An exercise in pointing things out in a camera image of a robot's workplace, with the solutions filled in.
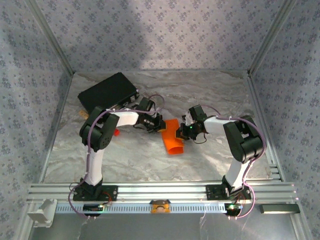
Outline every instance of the white bracket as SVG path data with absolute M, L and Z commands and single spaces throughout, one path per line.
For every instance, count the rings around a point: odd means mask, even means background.
M 57 199 L 44 199 L 36 211 L 28 212 L 28 216 L 34 221 L 33 227 L 50 228 L 54 221 L 57 203 Z

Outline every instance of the red object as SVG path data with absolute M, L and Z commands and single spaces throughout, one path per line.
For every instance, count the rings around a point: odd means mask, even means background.
M 120 134 L 120 131 L 118 129 L 115 129 L 113 135 L 118 136 L 119 134 Z

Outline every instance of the black box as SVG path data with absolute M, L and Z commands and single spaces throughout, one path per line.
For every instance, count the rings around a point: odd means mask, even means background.
M 121 72 L 79 93 L 78 99 L 90 114 L 100 106 L 121 109 L 139 97 L 139 90 Z

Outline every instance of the orange object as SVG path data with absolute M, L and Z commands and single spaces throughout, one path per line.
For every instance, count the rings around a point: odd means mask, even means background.
M 181 139 L 176 138 L 176 131 L 179 128 L 178 119 L 165 120 L 166 130 L 161 132 L 163 143 L 168 154 L 183 154 L 184 144 Z
M 115 129 L 113 135 L 118 136 L 119 134 L 120 134 L 120 131 L 118 129 Z

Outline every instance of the wall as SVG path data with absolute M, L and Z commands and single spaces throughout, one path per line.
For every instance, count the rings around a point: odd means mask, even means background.
M 246 70 L 283 0 L 38 0 L 74 71 Z
M 253 77 L 287 181 L 320 239 L 320 2 L 299 0 Z
M 12 239 L 39 180 L 69 83 L 23 1 L 0 2 L 0 239 Z

